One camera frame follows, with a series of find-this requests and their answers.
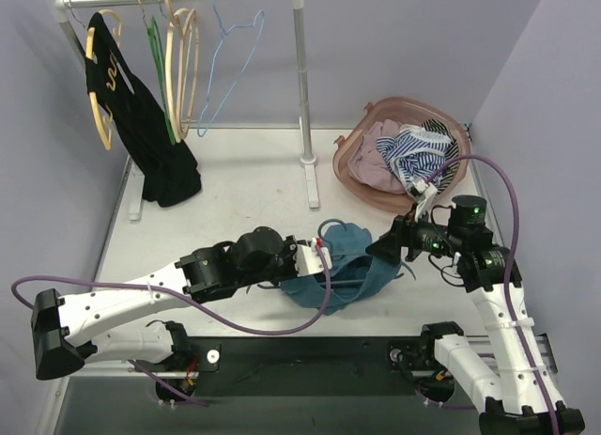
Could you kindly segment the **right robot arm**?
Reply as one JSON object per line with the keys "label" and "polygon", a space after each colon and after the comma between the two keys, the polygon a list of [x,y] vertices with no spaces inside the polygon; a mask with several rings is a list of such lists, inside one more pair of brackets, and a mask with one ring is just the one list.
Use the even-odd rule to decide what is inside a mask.
{"label": "right robot arm", "polygon": [[416,345],[419,361],[441,366],[470,397],[483,434],[579,434],[582,413],[568,407],[556,387],[533,333],[522,278],[509,249],[493,241],[485,225],[485,200],[453,199],[447,225],[418,217],[411,209],[366,248],[389,264],[410,262],[421,253],[448,257],[475,305],[496,362],[490,367],[470,346],[457,324],[424,325]]}

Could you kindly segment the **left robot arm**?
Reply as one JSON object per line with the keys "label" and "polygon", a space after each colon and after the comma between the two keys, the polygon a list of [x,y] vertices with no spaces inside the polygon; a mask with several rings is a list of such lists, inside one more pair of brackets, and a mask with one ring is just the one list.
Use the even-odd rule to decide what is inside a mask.
{"label": "left robot arm", "polygon": [[313,247],[260,226],[237,241],[194,250],[130,282],[90,285],[85,293],[42,290],[32,304],[35,374],[40,381],[67,377],[88,363],[141,360],[179,370],[191,347],[180,328],[120,332],[126,324],[164,311],[229,299],[243,287],[316,272]]}

